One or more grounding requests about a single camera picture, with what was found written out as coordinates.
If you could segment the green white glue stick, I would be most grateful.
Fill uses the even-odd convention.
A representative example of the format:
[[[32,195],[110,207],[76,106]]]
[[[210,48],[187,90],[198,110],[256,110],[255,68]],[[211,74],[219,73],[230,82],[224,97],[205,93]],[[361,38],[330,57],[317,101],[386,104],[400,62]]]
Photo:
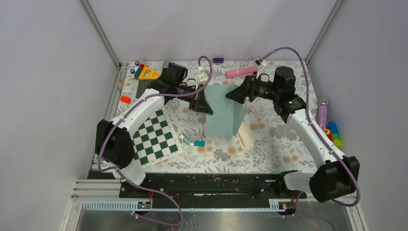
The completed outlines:
[[[184,135],[180,135],[179,137],[186,145],[188,145],[190,147],[194,146],[193,142],[191,142],[189,139],[187,139]]]

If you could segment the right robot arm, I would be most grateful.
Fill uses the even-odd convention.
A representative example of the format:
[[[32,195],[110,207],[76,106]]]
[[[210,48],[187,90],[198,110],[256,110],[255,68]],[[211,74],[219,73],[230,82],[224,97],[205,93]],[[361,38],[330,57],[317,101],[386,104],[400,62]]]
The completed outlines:
[[[241,104],[247,99],[250,102],[256,98],[271,100],[276,114],[296,132],[312,155],[317,171],[314,174],[295,170],[282,172],[281,182],[276,185],[278,196],[288,198],[298,191],[310,193],[324,203],[356,193],[358,202],[359,161],[354,156],[347,157],[321,130],[305,101],[295,93],[295,81],[294,71],[281,66],[275,69],[272,81],[263,81],[256,73],[247,75],[226,98]]]

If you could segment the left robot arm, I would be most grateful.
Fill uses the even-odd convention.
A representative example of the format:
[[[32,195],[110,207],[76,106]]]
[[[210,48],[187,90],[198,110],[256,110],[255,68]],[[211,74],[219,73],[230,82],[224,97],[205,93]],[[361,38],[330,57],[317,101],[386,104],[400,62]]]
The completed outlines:
[[[206,82],[198,82],[196,87],[187,86],[184,82],[187,68],[170,63],[126,111],[110,121],[102,119],[97,124],[95,152],[99,156],[98,170],[116,170],[122,178],[132,183],[130,190],[138,198],[149,193],[149,185],[144,181],[145,172],[134,159],[132,136],[145,120],[172,99],[188,102],[191,111],[213,114],[204,93],[211,73],[204,71],[201,65],[198,69],[207,76]]]

